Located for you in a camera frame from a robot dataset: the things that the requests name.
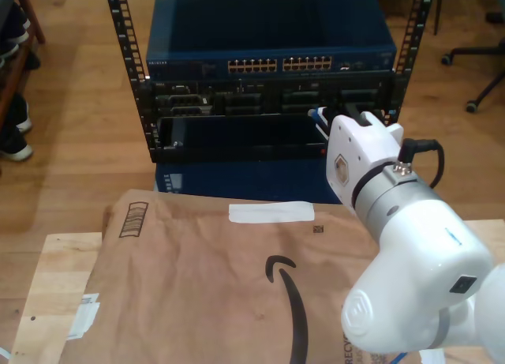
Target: network switch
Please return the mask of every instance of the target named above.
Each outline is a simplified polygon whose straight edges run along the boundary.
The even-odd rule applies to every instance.
[[[156,0],[152,81],[391,71],[377,0]]]

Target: chair caster wheel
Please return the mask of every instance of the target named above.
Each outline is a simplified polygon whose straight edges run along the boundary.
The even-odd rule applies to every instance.
[[[442,64],[445,66],[452,66],[452,58],[450,54],[445,54],[441,60]]]
[[[473,114],[476,111],[477,111],[477,105],[475,104],[475,101],[468,101],[466,103],[466,112]]]

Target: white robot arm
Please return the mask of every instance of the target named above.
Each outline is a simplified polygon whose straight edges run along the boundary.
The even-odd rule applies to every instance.
[[[505,267],[489,275],[486,246],[412,171],[403,128],[361,119],[334,118],[327,150],[331,188],[380,246],[344,303],[344,333],[368,352],[480,344],[505,362]]]

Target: white tape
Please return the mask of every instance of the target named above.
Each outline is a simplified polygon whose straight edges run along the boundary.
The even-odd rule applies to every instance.
[[[96,313],[100,307],[100,302],[96,301],[97,298],[98,293],[82,296],[82,300],[76,312],[76,317],[73,320],[72,328],[66,338],[67,340],[82,338],[84,333],[93,325]]]
[[[419,351],[419,355],[421,355],[421,362],[423,364],[445,364],[443,348]]]
[[[295,201],[277,204],[230,205],[230,222],[284,223],[314,220],[314,206]]]

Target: amazon logo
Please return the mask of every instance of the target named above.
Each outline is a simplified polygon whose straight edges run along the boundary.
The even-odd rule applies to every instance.
[[[288,257],[274,255],[267,259],[265,264],[265,274],[268,280],[274,282],[274,264],[281,263],[296,268],[296,264]],[[307,325],[307,314],[301,300],[300,292],[293,279],[284,270],[279,269],[282,281],[286,286],[287,295],[291,304],[291,317],[293,318],[293,343],[291,345],[290,364],[305,364],[307,353],[309,352],[309,327]]]

